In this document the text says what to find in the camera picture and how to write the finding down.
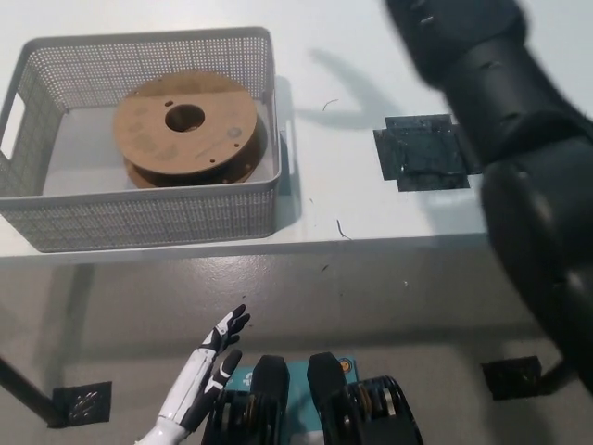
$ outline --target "black tape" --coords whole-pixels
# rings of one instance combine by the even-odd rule
[[[374,131],[386,181],[400,192],[469,188],[467,167],[449,115],[385,118]]]

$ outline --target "gray plastic basket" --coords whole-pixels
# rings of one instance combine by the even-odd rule
[[[216,71],[247,88],[268,136],[263,160],[244,184],[135,190],[113,140],[115,107],[138,85],[189,69]],[[142,248],[273,233],[281,162],[266,30],[34,40],[20,54],[0,135],[16,94],[25,111],[12,158],[0,154],[0,213],[37,249]]]

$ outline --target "cardboard spool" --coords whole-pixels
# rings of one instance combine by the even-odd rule
[[[245,181],[260,159],[249,92],[213,72],[166,74],[130,92],[114,119],[116,143],[138,187]]]

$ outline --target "black bracket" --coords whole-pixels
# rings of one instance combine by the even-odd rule
[[[111,382],[56,388],[52,401],[65,419],[64,425],[58,427],[108,422],[111,412]]]
[[[564,361],[542,374],[536,356],[483,363],[482,371],[495,401],[548,396],[576,378],[573,368]]]

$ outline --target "white robotic hand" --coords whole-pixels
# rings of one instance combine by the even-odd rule
[[[177,445],[196,431],[241,360],[241,351],[233,350],[212,373],[218,355],[239,341],[238,333],[249,321],[245,310],[242,304],[229,312],[192,353],[170,389],[155,426],[136,442],[138,445]]]

